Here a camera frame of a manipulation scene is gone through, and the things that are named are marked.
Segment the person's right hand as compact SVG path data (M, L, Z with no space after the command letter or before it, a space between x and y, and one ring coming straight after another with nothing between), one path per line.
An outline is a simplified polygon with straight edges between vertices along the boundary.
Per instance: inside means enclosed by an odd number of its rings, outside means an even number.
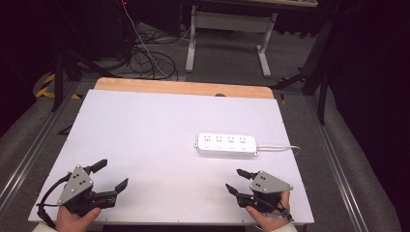
M282 209L286 209L287 211L290 211L289 197L290 197L290 192L284 191L281 194L281 200L278 206ZM289 220L286 217L282 217L282 218L268 217L268 216L261 214L256 209L252 208L251 206L247 206L246 210L249 213L249 215L262 228L263 232L273 232L274 230L280 229L281 227L289 223Z

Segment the white metal table frame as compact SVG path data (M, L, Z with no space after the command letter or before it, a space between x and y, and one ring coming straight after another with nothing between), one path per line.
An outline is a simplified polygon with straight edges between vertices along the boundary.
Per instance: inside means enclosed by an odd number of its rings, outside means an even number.
M250 2L263 3L273 7L290 7L295 10L312 9L318 5L317 0L250 0ZM193 71L196 47L195 31L200 28L263 33L263 41L255 49L263 75L265 77L271 76L265 51L277 21L277 13L269 13L267 16L204 13L198 10L198 5L193 5L190 15L190 44L186 63L187 73Z

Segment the white power strip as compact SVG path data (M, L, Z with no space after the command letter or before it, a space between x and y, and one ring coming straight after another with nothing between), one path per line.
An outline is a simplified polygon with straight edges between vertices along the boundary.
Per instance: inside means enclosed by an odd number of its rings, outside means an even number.
M202 132L193 143L202 156L254 157L258 155L253 136Z

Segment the black metal stand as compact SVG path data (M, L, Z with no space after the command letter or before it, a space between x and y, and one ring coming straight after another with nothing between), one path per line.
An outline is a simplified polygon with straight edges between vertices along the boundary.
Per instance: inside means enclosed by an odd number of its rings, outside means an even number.
M103 57L124 52L118 0L44 0L51 44L55 54L55 100L53 111L63 101L63 73L78 81L78 63L102 76L112 76L108 68L96 64Z
M328 38L333 28L334 20L329 18L321 28L315 43L301 67L300 72L289 79L284 79L278 84L272 86L272 89L279 90L298 81L305 80L305 85L302 88L302 93L306 96L312 96L316 89L319 89L319 99L316 108L316 114L319 122L324 125L325 105L328 90L328 76L326 70L329 62L326 59L326 48L328 46Z

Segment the yellow and black floor tape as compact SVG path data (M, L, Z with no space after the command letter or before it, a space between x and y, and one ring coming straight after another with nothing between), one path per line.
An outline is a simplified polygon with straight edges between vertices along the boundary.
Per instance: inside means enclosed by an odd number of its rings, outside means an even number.
M48 92L47 89L50 87L51 82L54 80L55 74L51 73L43 82L40 90L37 92L36 97L45 97L45 98L55 98L55 94L53 92Z

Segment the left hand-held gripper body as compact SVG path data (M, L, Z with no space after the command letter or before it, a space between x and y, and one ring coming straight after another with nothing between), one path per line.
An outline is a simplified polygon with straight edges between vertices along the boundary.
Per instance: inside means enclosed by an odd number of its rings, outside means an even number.
M91 173L87 174L84 168L79 164L74 168L57 200L57 205L64 206L72 214L81 217L95 208L113 208L118 193L115 190L100 193L92 191L94 181L90 177Z

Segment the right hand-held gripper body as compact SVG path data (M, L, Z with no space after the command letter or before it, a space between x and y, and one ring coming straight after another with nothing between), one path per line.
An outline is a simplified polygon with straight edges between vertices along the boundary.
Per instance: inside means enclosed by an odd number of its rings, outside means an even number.
M236 195L237 203L241 208L251 206L262 214L270 214L274 211L280 214L288 213L286 209L280 208L278 204L281 200L281 194L284 191L292 190L292 185L267 172L258 171L255 179L251 180L249 189L252 194L238 191Z

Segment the wooden table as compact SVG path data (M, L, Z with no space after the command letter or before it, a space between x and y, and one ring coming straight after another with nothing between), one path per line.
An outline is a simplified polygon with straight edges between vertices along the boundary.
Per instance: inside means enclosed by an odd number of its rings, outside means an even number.
M165 80L142 80L125 78L100 78L95 90L138 93L162 93L198 96L216 96L252 99L273 99L274 93L268 87L244 86L217 83L180 82Z

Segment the person's left hand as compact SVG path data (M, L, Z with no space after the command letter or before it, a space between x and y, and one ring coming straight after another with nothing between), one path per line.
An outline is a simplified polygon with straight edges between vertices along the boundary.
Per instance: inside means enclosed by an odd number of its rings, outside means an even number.
M72 214L66 207L59 208L55 229L57 232L86 232L88 226L100 215L101 208L95 208L85 216Z

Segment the aluminium rail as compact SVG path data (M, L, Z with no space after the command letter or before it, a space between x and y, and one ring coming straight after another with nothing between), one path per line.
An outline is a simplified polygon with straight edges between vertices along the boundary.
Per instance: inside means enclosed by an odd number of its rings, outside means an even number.
M346 178L344 170L337 157L336 150L333 146L333 143L328 134L328 131L326 127L321 124L319 117L317 116L317 107L315 104L315 100L313 97L306 97L306 102L310 110L310 113L313 117L313 120L315 122L315 126L319 130L321 140L324 144L325 155L327 157L327 161L332 170L334 179L337 184L338 191L343 200L343 204L350 217L350 220L355 229L355 232L368 232L368 228L364 220L363 214L360 210L360 207L358 205L354 192L351 189L351 186Z
M54 99L39 98L0 138L0 212L12 204L51 133L78 91L79 81L69 82L55 111Z

